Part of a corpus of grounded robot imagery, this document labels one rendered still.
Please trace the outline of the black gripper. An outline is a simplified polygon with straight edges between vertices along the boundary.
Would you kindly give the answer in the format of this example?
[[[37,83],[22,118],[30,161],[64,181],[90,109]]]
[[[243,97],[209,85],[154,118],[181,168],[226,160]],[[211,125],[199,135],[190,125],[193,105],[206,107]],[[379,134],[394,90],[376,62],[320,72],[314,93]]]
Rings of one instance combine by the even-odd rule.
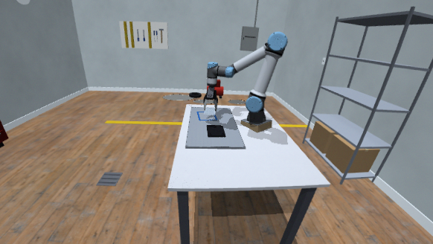
[[[211,85],[211,84],[207,84],[207,86],[211,86],[211,87],[214,87],[214,86],[216,86],[217,84],[214,84],[214,85]],[[216,92],[216,93],[215,93]],[[207,102],[208,102],[208,100],[207,100],[207,93],[206,93],[206,95],[205,95],[205,97],[204,97],[204,110],[206,109],[206,104],[207,104]],[[215,111],[217,111],[217,103],[218,103],[218,98],[217,98],[217,91],[216,90],[214,90],[214,107],[215,107]]]

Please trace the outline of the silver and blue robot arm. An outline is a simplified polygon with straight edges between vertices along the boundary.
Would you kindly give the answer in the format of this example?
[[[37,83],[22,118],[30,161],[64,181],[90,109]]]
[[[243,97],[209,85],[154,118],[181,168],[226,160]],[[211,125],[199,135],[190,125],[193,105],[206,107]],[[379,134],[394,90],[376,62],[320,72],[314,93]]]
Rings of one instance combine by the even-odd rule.
[[[216,84],[217,76],[232,78],[237,72],[265,58],[254,89],[249,92],[249,98],[246,100],[246,108],[249,110],[247,121],[252,123],[265,122],[264,101],[266,99],[266,90],[278,59],[283,56],[287,42],[288,39],[284,33],[274,32],[269,36],[268,42],[262,48],[257,49],[230,66],[220,66],[217,62],[209,62],[207,83],[211,85]]]

